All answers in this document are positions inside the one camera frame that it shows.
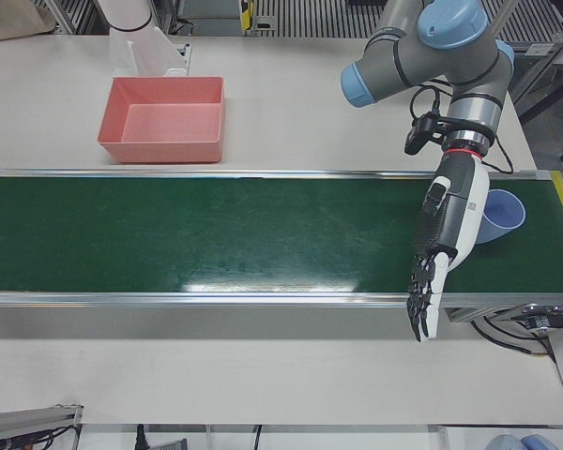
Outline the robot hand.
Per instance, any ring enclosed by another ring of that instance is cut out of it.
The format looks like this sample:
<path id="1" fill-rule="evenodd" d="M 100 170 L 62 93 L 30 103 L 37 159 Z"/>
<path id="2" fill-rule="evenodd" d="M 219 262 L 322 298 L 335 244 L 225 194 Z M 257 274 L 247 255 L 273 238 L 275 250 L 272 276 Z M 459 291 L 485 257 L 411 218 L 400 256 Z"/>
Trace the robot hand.
<path id="1" fill-rule="evenodd" d="M 406 302 L 415 339 L 437 336 L 440 300 L 449 271 L 476 243 L 489 192 L 489 175 L 472 150 L 450 149 L 441 158 L 416 222 Z"/>

